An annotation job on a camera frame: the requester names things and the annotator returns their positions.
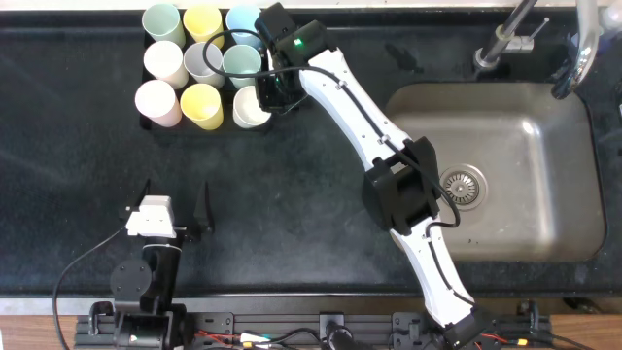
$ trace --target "stainless steel sink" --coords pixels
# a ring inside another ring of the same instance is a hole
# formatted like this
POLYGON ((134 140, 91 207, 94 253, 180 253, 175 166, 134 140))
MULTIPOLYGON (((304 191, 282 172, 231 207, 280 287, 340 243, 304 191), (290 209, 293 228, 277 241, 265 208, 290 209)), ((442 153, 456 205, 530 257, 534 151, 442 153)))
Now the stainless steel sink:
MULTIPOLYGON (((436 149, 462 224, 443 231, 463 261, 589 259, 605 220, 587 111, 546 84, 418 84, 387 116, 436 149)), ((453 221, 446 203, 441 219, 453 221)))

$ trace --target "sink drain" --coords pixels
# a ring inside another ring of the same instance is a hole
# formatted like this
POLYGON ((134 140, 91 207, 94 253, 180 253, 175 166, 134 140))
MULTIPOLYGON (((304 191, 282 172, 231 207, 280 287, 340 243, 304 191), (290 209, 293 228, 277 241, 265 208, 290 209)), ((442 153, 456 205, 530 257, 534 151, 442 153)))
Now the sink drain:
POLYGON ((440 183, 460 210, 474 209, 486 196, 486 180, 471 165, 450 167, 442 173, 440 183))

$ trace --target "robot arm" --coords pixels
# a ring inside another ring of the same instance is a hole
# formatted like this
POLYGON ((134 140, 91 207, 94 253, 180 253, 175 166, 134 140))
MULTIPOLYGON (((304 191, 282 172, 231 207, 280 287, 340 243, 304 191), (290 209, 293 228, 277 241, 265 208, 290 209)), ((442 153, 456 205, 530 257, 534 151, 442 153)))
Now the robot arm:
POLYGON ((413 142, 387 119, 359 85, 343 53, 317 21, 296 30, 287 12, 277 3, 261 13, 256 28, 273 53, 275 68, 311 66, 338 78, 336 83, 333 77, 308 69, 282 74, 276 79, 280 88, 270 94, 287 91, 299 94, 303 89, 329 112, 363 164, 363 202, 367 211, 406 253, 422 286, 426 308, 442 329, 444 343, 451 348, 463 347, 484 326, 475 315, 473 299, 458 276, 440 227, 432 227, 430 235, 426 235, 426 227, 439 221, 436 202, 440 193, 419 170, 400 161, 406 155, 438 181, 432 144, 426 138, 413 142), (403 155, 397 155, 395 149, 403 155))

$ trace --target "faucet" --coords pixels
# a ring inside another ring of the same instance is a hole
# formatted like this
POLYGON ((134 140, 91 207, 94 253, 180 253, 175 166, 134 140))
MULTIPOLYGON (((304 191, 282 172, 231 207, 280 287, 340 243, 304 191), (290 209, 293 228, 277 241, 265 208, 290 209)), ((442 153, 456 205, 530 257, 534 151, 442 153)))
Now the faucet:
MULTIPOLYGON (((473 58, 475 66, 483 70, 491 70, 497 66, 501 54, 514 39, 516 28, 536 2, 537 0, 522 0, 518 4, 507 21, 497 27, 488 45, 475 52, 473 58)), ((581 84, 594 62, 599 45, 600 27, 596 0, 576 0, 576 14, 579 23, 578 51, 574 66, 568 69, 551 89, 551 94, 557 99, 568 97, 581 84)))

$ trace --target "wooden table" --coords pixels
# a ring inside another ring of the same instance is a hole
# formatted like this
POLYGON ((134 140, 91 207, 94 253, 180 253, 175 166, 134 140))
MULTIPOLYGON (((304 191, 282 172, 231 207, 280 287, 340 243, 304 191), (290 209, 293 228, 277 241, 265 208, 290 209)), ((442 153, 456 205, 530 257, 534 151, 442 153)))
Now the wooden table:
MULTIPOLYGON (((554 315, 551 321, 557 335, 594 349, 622 349, 622 315, 554 315)), ((63 316, 60 325, 71 346, 76 317, 63 316)), ((0 332, 4 350, 61 350, 51 316, 0 316, 0 332)))

